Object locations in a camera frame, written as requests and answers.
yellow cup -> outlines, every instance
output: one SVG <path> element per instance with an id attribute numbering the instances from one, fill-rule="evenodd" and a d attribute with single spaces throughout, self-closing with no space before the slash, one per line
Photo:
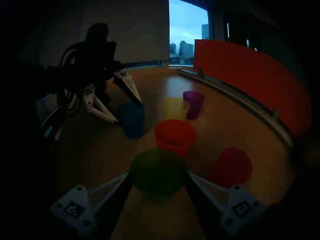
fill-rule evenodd
<path id="1" fill-rule="evenodd" d="M 182 98 L 166 98 L 162 101 L 163 120 L 177 119 L 184 121 L 190 104 Z"/>

plastic cup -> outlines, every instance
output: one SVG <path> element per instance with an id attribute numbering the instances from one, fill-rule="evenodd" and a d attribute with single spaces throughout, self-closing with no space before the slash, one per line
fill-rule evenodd
<path id="1" fill-rule="evenodd" d="M 127 138 L 138 139 L 144 133 L 144 106 L 138 107 L 134 103 L 125 103 L 118 106 L 114 115 L 120 121 Z"/>
<path id="2" fill-rule="evenodd" d="M 180 156 L 185 156 L 194 142 L 194 128 L 181 120 L 166 120 L 154 129 L 158 148 L 165 148 Z"/>
<path id="3" fill-rule="evenodd" d="M 183 185 L 187 166 L 178 154 L 153 149 L 139 154 L 131 164 L 133 184 L 154 202 L 165 202 Z"/>
<path id="4" fill-rule="evenodd" d="M 245 152 L 238 148 L 225 148 L 210 176 L 210 181 L 230 189 L 245 184 L 251 177 L 252 164 Z"/>
<path id="5" fill-rule="evenodd" d="M 185 120 L 189 106 L 182 98 L 166 98 L 162 101 L 163 119 Z"/>
<path id="6" fill-rule="evenodd" d="M 183 99 L 190 104 L 187 113 L 187 119 L 196 119 L 204 103 L 204 95 L 195 91 L 186 91 L 183 93 Z"/>

building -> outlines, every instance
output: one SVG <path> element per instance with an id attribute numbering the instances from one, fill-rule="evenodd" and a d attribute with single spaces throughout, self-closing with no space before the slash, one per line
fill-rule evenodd
<path id="1" fill-rule="evenodd" d="M 201 33 L 202 39 L 209 39 L 209 24 L 202 24 Z"/>
<path id="2" fill-rule="evenodd" d="M 180 64 L 179 55 L 170 53 L 169 64 Z"/>
<path id="3" fill-rule="evenodd" d="M 182 46 L 183 58 L 193 58 L 193 44 L 186 43 Z"/>
<path id="4" fill-rule="evenodd" d="M 182 49 L 183 49 L 183 46 L 187 44 L 185 41 L 181 41 L 180 42 L 180 48 L 179 48 L 179 55 L 182 56 Z"/>
<path id="5" fill-rule="evenodd" d="M 176 54 L 176 48 L 177 48 L 177 45 L 175 43 L 171 43 L 170 44 L 170 53 Z"/>

sky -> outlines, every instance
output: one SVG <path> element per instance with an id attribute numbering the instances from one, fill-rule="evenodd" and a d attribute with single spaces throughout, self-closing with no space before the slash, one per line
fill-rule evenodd
<path id="1" fill-rule="evenodd" d="M 169 0 L 170 43 L 177 45 L 179 52 L 181 41 L 194 44 L 201 39 L 201 25 L 208 24 L 208 12 L 202 8 L 180 0 Z"/>

green cup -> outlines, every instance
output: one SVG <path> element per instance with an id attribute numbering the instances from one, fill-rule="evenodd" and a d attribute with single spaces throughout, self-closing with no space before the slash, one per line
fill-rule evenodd
<path id="1" fill-rule="evenodd" d="M 165 202 L 183 185 L 187 166 L 178 154 L 165 149 L 147 150 L 131 164 L 133 184 L 153 202 Z"/>

